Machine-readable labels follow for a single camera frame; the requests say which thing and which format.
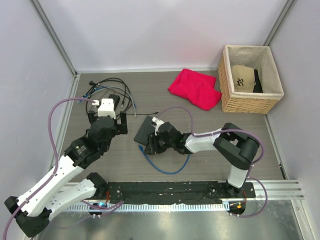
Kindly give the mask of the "black network switch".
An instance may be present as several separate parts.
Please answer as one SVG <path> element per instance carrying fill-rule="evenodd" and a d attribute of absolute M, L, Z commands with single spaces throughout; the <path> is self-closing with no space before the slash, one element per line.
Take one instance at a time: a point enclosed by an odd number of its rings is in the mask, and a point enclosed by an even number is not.
<path fill-rule="evenodd" d="M 154 142 L 157 121 L 157 117 L 147 115 L 133 140 L 143 146 L 151 145 Z"/>

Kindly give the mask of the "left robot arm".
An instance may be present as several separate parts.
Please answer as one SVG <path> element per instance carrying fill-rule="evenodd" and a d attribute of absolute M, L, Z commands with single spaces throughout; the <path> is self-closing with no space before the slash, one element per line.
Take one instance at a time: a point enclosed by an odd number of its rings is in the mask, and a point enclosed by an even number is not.
<path fill-rule="evenodd" d="M 120 113 L 118 123 L 110 115 L 96 117 L 85 134 L 72 141 L 58 163 L 33 188 L 19 197 L 10 196 L 4 204 L 23 233 L 33 238 L 41 233 L 64 209 L 85 199 L 102 199 L 108 183 L 96 172 L 76 186 L 60 192 L 72 178 L 104 155 L 112 138 L 128 133 L 127 114 Z"/>

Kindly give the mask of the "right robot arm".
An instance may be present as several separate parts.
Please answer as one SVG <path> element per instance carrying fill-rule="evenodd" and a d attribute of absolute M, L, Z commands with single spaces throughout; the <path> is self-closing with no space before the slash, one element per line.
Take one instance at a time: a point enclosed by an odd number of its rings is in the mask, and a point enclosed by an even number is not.
<path fill-rule="evenodd" d="M 230 122 L 221 129 L 206 133 L 181 133 L 165 122 L 156 126 L 154 133 L 148 134 L 147 144 L 141 150 L 145 157 L 161 154 L 168 149 L 188 156 L 203 151 L 218 151 L 231 164 L 225 186 L 227 196 L 236 198 L 244 191 L 244 183 L 261 146 L 258 138 Z"/>

